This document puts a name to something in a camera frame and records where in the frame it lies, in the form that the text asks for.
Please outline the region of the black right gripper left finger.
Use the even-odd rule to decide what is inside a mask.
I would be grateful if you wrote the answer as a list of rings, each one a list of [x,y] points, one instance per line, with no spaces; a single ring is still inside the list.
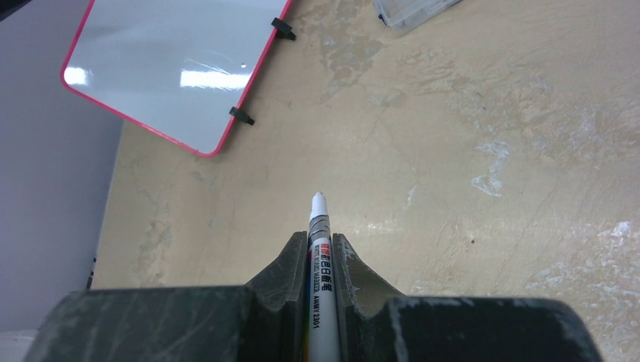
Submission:
[[[296,361],[306,233],[235,286],[83,290],[48,314],[27,361]]]

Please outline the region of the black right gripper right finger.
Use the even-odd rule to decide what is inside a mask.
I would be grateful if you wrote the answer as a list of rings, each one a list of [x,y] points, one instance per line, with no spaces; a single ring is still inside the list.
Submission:
[[[334,236],[346,361],[599,361],[586,325],[553,299],[407,296]]]

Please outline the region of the white whiteboard marker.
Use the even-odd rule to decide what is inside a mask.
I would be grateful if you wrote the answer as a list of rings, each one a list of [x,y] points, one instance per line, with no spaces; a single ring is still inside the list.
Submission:
[[[304,361],[339,361],[334,258],[328,206],[321,192],[314,194],[307,243],[307,293]]]

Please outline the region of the pink framed whiteboard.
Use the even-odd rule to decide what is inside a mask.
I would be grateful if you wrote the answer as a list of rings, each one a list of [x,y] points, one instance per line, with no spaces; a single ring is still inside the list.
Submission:
[[[63,85],[197,155],[222,148],[290,2],[98,0],[60,70]]]

